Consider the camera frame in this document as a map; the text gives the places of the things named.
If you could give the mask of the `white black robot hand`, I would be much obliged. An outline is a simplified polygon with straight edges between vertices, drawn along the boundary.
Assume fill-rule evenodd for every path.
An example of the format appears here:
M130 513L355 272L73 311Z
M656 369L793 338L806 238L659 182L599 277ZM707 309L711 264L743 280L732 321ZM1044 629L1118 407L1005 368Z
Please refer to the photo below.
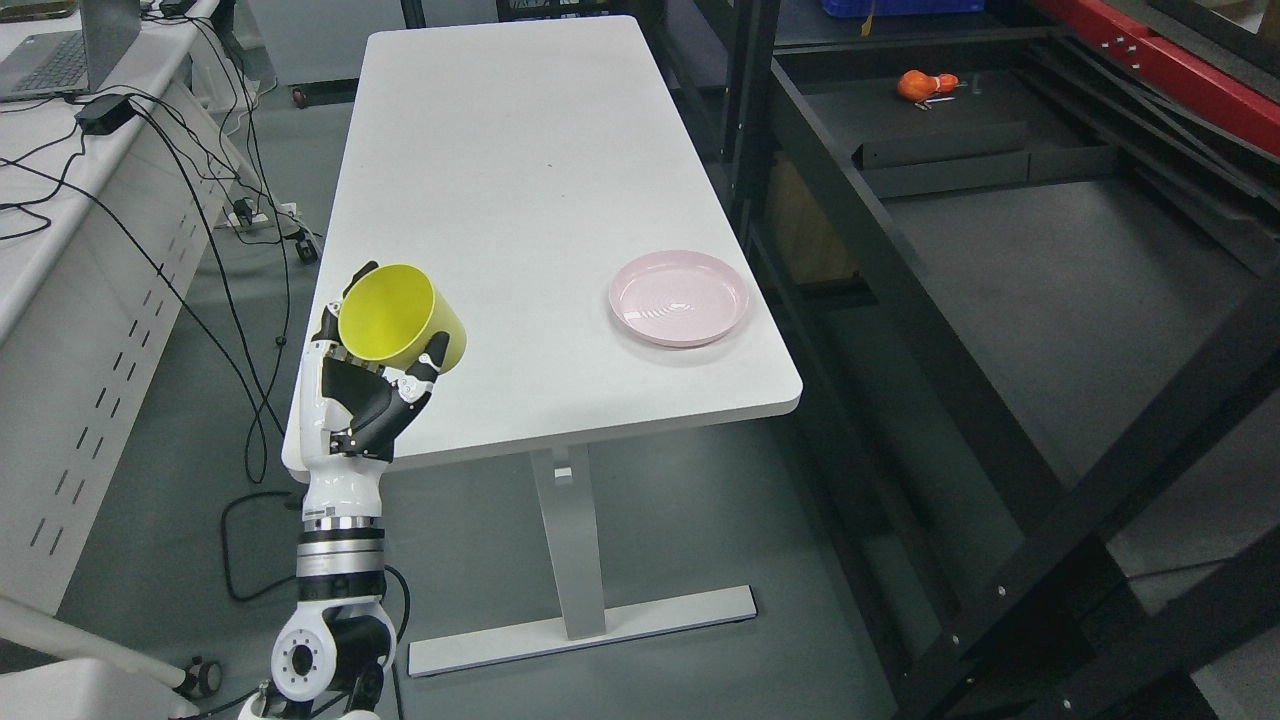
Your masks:
M396 442L428 406L442 372L449 336L434 334L401 370L365 361L340 342L337 314L346 291L319 306L316 325L300 366L297 448L306 475L302 520L381 516L380 479L396 456Z

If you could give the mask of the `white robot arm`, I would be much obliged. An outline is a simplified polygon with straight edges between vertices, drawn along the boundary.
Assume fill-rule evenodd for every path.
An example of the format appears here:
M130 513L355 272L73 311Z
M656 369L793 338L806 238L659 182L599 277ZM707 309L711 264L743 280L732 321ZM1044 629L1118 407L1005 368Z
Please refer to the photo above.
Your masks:
M378 717L398 643L383 606L384 543L376 518L303 523L297 605L271 647L269 679L243 702L239 719L308 719L328 692L346 700L340 717Z

